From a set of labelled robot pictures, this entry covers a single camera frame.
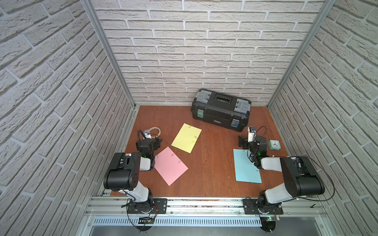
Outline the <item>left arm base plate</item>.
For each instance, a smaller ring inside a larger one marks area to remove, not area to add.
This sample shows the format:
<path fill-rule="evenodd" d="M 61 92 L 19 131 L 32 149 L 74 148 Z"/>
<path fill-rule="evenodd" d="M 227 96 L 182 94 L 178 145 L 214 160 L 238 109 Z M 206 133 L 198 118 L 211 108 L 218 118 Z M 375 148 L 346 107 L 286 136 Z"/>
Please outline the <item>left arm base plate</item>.
<path fill-rule="evenodd" d="M 142 203 L 130 202 L 127 206 L 128 214 L 166 214 L 168 199 L 153 198 Z"/>

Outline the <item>light blue paper sheet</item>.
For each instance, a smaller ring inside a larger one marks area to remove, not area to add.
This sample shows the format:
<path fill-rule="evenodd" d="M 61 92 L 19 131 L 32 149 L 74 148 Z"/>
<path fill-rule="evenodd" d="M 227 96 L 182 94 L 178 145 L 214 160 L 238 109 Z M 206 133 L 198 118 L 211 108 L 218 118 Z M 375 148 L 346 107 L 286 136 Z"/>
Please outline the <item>light blue paper sheet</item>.
<path fill-rule="evenodd" d="M 250 154 L 249 150 L 233 150 L 236 181 L 262 183 L 259 169 L 249 159 Z"/>

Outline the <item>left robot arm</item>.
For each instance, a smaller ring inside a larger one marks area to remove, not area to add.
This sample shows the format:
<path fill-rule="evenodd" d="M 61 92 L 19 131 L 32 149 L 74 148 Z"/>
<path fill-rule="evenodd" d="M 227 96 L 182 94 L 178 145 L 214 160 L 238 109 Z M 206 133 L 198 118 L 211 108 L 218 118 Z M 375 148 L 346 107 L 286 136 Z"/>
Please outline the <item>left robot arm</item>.
<path fill-rule="evenodd" d="M 140 211 L 152 210 L 152 192 L 139 181 L 139 174 L 153 170 L 155 151 L 160 148 L 161 142 L 160 137 L 145 138 L 137 141 L 137 152 L 115 153 L 103 178 L 104 188 L 129 196 L 132 206 Z"/>

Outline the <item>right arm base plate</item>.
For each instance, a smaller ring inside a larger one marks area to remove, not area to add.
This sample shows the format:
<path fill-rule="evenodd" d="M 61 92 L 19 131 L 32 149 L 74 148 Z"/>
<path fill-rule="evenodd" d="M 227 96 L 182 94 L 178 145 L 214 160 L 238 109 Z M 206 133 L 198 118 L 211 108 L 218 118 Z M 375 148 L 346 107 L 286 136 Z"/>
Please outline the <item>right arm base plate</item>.
<path fill-rule="evenodd" d="M 281 204 L 258 203 L 258 199 L 243 199 L 243 207 L 247 215 L 282 215 L 284 213 Z"/>

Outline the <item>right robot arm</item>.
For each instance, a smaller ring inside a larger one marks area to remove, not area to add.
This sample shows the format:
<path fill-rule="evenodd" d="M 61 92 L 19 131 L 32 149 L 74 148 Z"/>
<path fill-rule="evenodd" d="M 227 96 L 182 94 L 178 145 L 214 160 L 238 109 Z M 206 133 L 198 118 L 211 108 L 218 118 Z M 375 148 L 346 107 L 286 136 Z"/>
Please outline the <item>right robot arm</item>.
<path fill-rule="evenodd" d="M 254 134 L 238 137 L 238 146 L 247 151 L 247 157 L 260 170 L 280 172 L 283 183 L 260 192 L 257 206 L 273 206 L 301 197 L 322 195 L 325 184 L 307 156 L 268 157 L 261 150 Z"/>

